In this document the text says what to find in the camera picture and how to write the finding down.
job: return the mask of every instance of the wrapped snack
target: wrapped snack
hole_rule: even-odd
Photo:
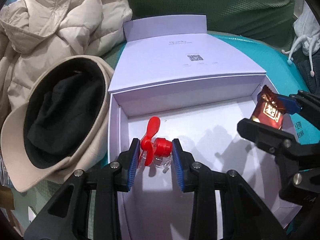
[[[266,85],[259,94],[260,98],[253,111],[251,120],[260,122],[276,129],[281,129],[283,115],[286,113],[284,105]]]

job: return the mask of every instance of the white box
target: white box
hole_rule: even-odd
[[[108,160],[128,150],[133,138],[141,139],[156,115],[156,137],[178,138],[183,150],[214,171],[237,170],[286,226],[300,207],[279,198],[274,158],[236,131],[238,121],[250,118],[262,86],[276,88],[253,60],[206,34],[205,21],[165,16],[124,25],[129,42],[109,87]],[[283,130],[295,135],[287,115]],[[162,171],[152,165],[138,169],[131,191],[118,194],[124,240],[188,239],[193,193],[180,192],[172,165]],[[220,206],[217,198],[222,238]]]

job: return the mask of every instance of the silver bolt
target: silver bolt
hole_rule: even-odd
[[[236,172],[235,170],[230,170],[230,171],[228,171],[228,174],[229,174],[231,177],[237,176],[237,172]]]
[[[299,185],[302,181],[302,175],[300,173],[296,173],[294,176],[293,176],[293,183],[295,185]]]
[[[276,152],[276,149],[275,149],[274,147],[271,147],[271,148],[269,149],[269,152],[270,152],[271,154],[273,154],[273,153]]]
[[[283,145],[284,147],[289,148],[291,146],[291,141],[289,139],[285,139],[283,141]]]
[[[199,168],[201,168],[201,166],[202,166],[202,164],[200,162],[194,162],[192,164],[192,167],[194,167],[195,169],[199,169]]]
[[[113,169],[117,169],[119,168],[120,166],[120,163],[119,162],[112,162],[110,163],[110,167],[113,168]]]
[[[80,176],[83,174],[83,170],[76,170],[73,174],[74,174],[76,177],[80,177]]]

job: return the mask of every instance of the red fan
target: red fan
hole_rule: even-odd
[[[149,166],[152,163],[154,155],[159,157],[168,157],[172,151],[172,142],[167,141],[165,138],[156,138],[152,143],[151,140],[159,131],[159,128],[160,118],[157,116],[151,117],[148,122],[147,132],[140,141],[141,149],[147,153],[146,161],[144,163],[145,166]]]

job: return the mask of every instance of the cream puffer jacket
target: cream puffer jacket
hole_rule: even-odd
[[[128,0],[17,0],[0,12],[0,128],[52,64],[101,56],[124,39]]]

